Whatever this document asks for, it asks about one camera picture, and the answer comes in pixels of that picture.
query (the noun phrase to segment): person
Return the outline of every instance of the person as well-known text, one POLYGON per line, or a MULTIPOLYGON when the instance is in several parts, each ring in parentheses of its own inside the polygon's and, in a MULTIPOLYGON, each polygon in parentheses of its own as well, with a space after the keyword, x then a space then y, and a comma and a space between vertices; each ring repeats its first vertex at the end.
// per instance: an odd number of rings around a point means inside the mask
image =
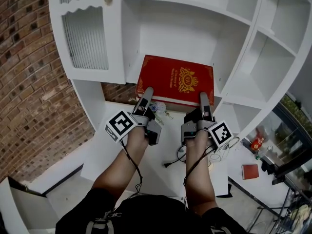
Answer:
MULTIPOLYGON (((186 171, 201 158, 207 142, 208 133, 203 130, 186 142, 186 171)), ((125 148, 137 165, 147 146, 143 127, 135 127, 128 133, 125 148)), ((114 210, 135 171, 135 166, 121 150, 95 180, 87 196, 57 223, 56 234, 246 233, 218 208, 208 162, 204 161, 185 181, 188 208, 181 201, 163 195, 136 195, 114 210)))

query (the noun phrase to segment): cabinet door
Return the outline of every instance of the cabinet door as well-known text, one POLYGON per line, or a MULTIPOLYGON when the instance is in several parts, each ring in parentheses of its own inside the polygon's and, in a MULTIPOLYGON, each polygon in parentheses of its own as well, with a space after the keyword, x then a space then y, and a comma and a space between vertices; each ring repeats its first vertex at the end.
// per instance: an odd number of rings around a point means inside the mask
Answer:
POLYGON ((58 52, 70 79, 125 83, 121 0, 49 0, 58 52))

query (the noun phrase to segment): cabinet knob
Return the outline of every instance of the cabinet knob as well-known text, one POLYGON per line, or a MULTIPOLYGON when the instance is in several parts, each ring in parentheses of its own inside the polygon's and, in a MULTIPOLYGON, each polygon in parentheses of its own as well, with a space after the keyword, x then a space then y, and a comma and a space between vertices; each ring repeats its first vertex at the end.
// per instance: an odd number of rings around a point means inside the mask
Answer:
POLYGON ((113 0, 104 0, 106 5, 111 5, 111 3, 113 2, 113 0))

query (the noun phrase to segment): hand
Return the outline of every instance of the hand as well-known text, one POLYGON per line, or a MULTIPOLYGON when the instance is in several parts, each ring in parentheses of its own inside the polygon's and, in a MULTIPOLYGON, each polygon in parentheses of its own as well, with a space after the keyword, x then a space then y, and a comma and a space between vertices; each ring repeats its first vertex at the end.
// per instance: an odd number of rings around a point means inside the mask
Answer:
POLYGON ((144 134, 144 127, 135 127, 128 133, 127 150, 145 151, 149 143, 148 138, 144 134))
POLYGON ((208 143, 208 133, 204 130, 200 130, 195 138, 185 140, 187 149, 195 149, 201 153, 207 147, 208 143))

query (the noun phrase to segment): book cover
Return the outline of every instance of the book cover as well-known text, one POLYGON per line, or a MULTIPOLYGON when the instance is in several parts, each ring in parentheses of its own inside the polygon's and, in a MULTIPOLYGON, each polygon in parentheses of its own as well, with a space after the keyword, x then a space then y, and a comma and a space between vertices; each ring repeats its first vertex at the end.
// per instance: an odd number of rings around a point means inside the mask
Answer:
POLYGON ((259 177, 258 165, 242 165, 243 180, 259 177))
POLYGON ((153 99, 178 104, 198 105, 199 94, 206 92, 214 104, 214 74, 211 66, 146 55, 136 86, 142 95, 153 87, 153 99))

